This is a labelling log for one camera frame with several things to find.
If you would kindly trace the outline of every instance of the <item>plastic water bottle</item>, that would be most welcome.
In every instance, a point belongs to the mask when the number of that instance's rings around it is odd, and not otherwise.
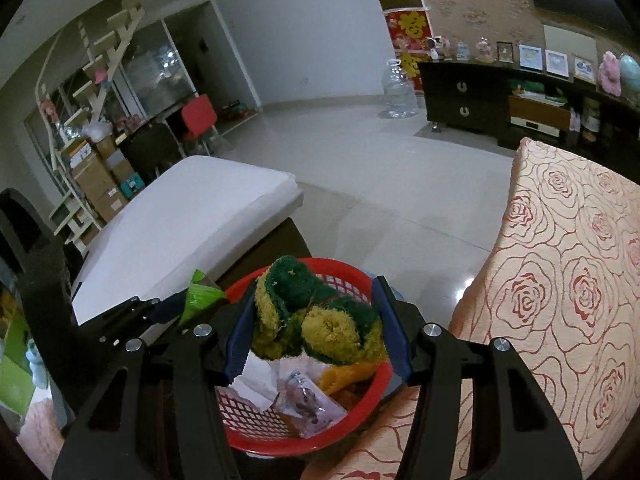
[[[399,59],[390,59],[386,62],[382,75],[382,88],[385,89],[389,116],[402,119],[418,113],[414,82],[400,67]]]

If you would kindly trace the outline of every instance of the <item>red chair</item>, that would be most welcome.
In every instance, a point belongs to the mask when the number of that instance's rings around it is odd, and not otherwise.
[[[193,101],[184,105],[180,110],[180,114],[182,115],[184,125],[188,129],[188,132],[182,136],[181,140],[195,140],[209,128],[213,128],[215,135],[218,134],[214,126],[218,120],[218,115],[206,94],[196,97]],[[209,153],[207,143],[203,142],[202,145],[207,150],[207,153]]]

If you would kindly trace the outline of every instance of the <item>teal box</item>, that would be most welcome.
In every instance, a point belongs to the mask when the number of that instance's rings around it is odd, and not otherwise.
[[[131,198],[137,192],[143,189],[143,187],[145,187],[145,183],[142,182],[142,179],[137,173],[134,173],[127,180],[120,184],[120,190],[126,198]]]

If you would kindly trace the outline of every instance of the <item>yellow towel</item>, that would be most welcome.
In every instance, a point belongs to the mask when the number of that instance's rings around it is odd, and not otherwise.
[[[349,366],[332,366],[327,368],[318,381],[318,388],[325,394],[333,395],[353,383],[366,381],[373,377],[378,365],[356,363]]]

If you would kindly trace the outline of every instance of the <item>wallpaper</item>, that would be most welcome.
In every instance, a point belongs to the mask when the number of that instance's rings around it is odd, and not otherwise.
[[[483,36],[496,41],[511,41],[545,48],[543,25],[554,25],[596,39],[598,56],[612,50],[619,56],[631,49],[610,38],[600,28],[554,12],[538,10],[533,0],[424,0],[429,10],[433,33],[449,39],[462,38],[473,49]]]

